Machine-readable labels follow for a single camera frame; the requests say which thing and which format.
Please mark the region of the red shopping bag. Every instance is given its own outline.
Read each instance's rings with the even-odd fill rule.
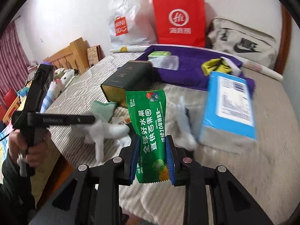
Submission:
[[[160,44],[204,47],[204,0],[152,0]]]

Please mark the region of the human hand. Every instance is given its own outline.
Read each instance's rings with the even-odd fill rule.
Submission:
[[[49,131],[44,136],[44,140],[37,145],[28,148],[28,154],[24,161],[28,163],[30,167],[37,168],[42,163],[46,156],[46,150],[48,149],[48,141],[51,138]],[[19,150],[25,151],[27,149],[26,141],[19,130],[15,130],[9,134],[8,137],[8,154],[14,164],[17,164],[19,157]]]

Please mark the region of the nike bag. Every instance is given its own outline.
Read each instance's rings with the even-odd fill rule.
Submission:
[[[157,43],[148,9],[149,0],[111,0],[109,33],[113,48]]]
[[[214,50],[274,68],[277,51],[272,36],[221,17],[215,18],[212,24],[214,28],[208,37]]]
[[[204,0],[152,0],[160,44],[204,47]]]

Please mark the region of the green packet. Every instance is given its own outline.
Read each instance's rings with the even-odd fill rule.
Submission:
[[[136,177],[139,183],[168,180],[165,146],[165,92],[163,90],[127,91],[126,101],[134,130],[141,138],[139,160],[136,166]]]

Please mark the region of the nike swoosh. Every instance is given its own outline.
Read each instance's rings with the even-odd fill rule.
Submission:
[[[238,44],[236,43],[233,50],[237,53],[249,53],[249,52],[258,52],[258,51],[255,51],[255,50],[247,50],[247,49],[240,49],[238,48]]]

